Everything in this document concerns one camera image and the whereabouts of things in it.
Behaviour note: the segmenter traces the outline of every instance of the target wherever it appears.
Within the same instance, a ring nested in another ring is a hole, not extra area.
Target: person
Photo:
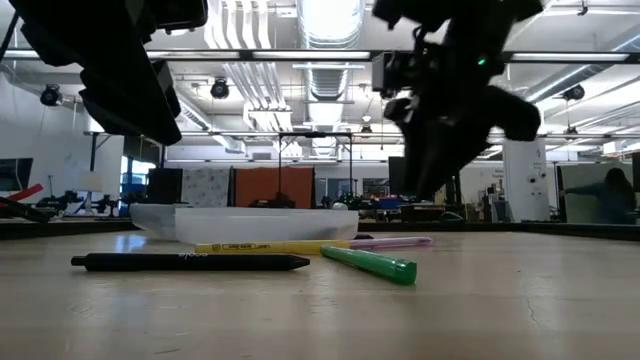
[[[636,194],[631,183],[620,168],[607,172],[604,182],[579,186],[560,192],[566,194],[590,195],[598,198],[597,219],[599,223],[615,225],[635,225]]]

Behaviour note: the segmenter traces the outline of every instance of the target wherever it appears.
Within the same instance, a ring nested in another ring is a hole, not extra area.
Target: white pillar
[[[505,190],[514,221],[549,220],[544,139],[503,143]]]

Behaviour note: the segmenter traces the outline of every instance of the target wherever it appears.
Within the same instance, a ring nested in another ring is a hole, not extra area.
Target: white plastic tray
[[[351,240],[357,211],[183,208],[176,209],[176,237],[192,244],[285,240]]]
[[[185,205],[131,204],[131,222],[155,239],[178,240],[176,237],[176,208]]]

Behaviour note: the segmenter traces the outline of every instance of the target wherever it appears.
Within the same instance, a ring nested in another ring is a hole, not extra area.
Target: pink pen
[[[426,236],[388,238],[388,239],[363,239],[363,240],[352,240],[350,242],[350,247],[352,249],[372,249],[372,248],[427,246],[431,244],[432,241],[433,239]]]

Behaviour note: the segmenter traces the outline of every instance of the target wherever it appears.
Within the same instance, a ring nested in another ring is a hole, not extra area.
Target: ceiling light
[[[149,60],[183,60],[183,61],[234,61],[240,59],[240,53],[237,51],[224,50],[147,50]]]
[[[171,159],[167,159],[165,160],[165,162],[175,162],[175,163],[179,163],[179,162],[206,162],[205,160],[194,160],[194,159],[175,159],[175,160],[171,160]]]
[[[251,132],[251,131],[213,131],[213,135],[225,135],[225,136],[278,136],[277,132]]]
[[[209,134],[206,131],[183,131],[182,136],[209,136],[211,134]]]
[[[364,70],[364,65],[353,64],[293,64],[296,70]]]
[[[542,14],[542,16],[575,16],[578,14],[576,10],[556,10],[548,11]],[[638,11],[626,11],[626,10],[596,10],[589,9],[589,15],[640,15]]]
[[[39,60],[40,56],[35,50],[9,49],[5,52],[4,58],[10,60]]]
[[[369,60],[371,53],[368,51],[327,51],[327,50],[301,50],[301,51],[254,51],[254,59],[288,59],[313,60]]]
[[[169,36],[180,36],[189,32],[189,29],[167,30]]]
[[[629,54],[604,54],[604,53],[515,53],[511,57],[513,61],[583,61],[583,62],[617,62],[624,61]]]
[[[305,164],[331,164],[331,163],[337,163],[339,162],[339,160],[337,159],[303,159],[300,160],[301,163],[305,163]]]
[[[353,133],[354,137],[371,137],[371,136],[380,136],[385,138],[403,138],[402,133]]]

